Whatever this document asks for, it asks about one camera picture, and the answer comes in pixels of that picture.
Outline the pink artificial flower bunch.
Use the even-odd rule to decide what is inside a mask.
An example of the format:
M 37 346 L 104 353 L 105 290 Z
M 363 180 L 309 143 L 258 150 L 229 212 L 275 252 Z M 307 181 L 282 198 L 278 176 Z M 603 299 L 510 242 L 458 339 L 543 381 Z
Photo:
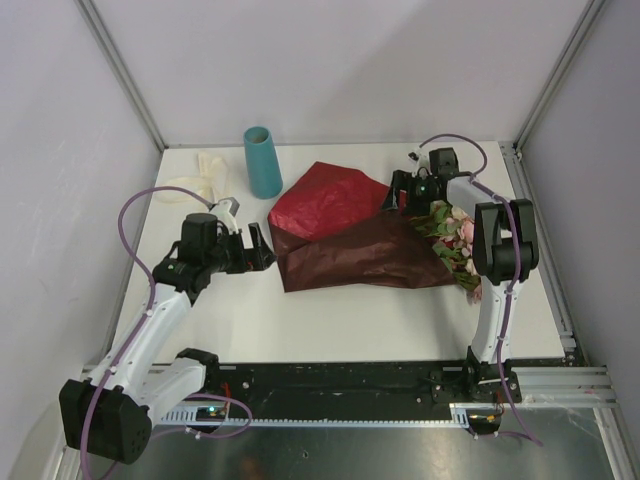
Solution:
M 472 259 L 475 223 L 471 217 L 458 206 L 436 201 L 427 215 L 412 217 L 410 223 L 431 244 L 469 300 L 479 303 L 482 286 Z

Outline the dark red wrapping paper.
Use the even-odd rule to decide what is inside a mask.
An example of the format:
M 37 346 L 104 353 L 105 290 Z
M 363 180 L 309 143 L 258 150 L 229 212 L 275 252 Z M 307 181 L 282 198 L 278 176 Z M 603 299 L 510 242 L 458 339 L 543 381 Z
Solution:
M 431 243 L 382 204 L 388 188 L 360 170 L 314 163 L 267 221 L 287 293 L 346 285 L 455 284 Z

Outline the cream ribbon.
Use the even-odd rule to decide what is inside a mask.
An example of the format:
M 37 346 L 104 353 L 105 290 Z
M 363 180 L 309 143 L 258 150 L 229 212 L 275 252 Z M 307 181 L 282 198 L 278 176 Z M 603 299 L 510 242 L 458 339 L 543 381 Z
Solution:
M 186 176 L 174 176 L 163 181 L 161 187 L 175 187 L 188 190 L 208 204 L 231 196 L 231 168 L 224 157 L 214 156 L 200 151 L 196 154 L 197 173 Z M 196 211 L 206 211 L 207 207 L 193 196 L 177 191 L 163 190 L 155 192 L 152 199 L 166 205 L 191 205 Z

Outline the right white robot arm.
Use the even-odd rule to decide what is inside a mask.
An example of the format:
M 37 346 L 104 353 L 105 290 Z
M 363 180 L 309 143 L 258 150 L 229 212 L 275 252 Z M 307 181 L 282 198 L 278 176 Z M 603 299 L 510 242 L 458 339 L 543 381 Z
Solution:
M 460 369 L 430 372 L 432 398 L 436 403 L 518 401 L 510 336 L 520 291 L 539 262 L 533 204 L 495 193 L 476 173 L 460 169 L 453 149 L 440 148 L 431 151 L 427 161 L 417 161 L 413 171 L 393 172 L 382 207 L 414 216 L 437 201 L 472 217 L 471 260 L 480 276 L 482 298 L 476 333 Z

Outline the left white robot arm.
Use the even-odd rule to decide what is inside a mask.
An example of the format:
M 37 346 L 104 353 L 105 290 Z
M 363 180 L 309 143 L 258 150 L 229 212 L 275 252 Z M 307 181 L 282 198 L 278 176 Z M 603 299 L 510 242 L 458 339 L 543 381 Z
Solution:
M 248 229 L 250 247 L 234 215 L 219 206 L 186 216 L 179 239 L 152 271 L 150 298 L 136 323 L 87 379 L 69 380 L 62 387 L 59 404 L 69 447 L 131 464 L 175 406 L 192 394 L 207 400 L 219 392 L 221 376 L 211 369 L 217 357 L 208 352 L 188 349 L 158 376 L 149 371 L 213 275 L 260 272 L 275 262 L 260 226 L 251 223 Z

